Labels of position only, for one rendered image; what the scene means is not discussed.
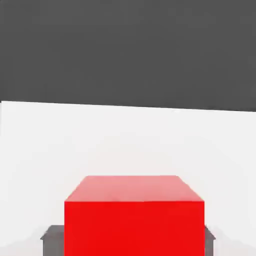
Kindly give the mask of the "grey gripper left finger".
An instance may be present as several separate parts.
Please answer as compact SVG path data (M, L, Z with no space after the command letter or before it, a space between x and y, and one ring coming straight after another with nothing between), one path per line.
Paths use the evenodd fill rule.
M38 228L13 244L11 256L64 256L64 226Z

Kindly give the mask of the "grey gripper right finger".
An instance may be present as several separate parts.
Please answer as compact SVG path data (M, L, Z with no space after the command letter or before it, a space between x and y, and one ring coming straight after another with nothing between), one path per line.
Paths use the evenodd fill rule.
M206 224L205 231L205 256L243 256L243 245L231 240L220 230L211 230Z

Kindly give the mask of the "small red cube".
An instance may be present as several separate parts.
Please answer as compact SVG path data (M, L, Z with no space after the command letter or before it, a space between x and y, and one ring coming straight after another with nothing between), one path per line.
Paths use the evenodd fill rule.
M205 202L176 175L87 176L64 202L64 256L205 256Z

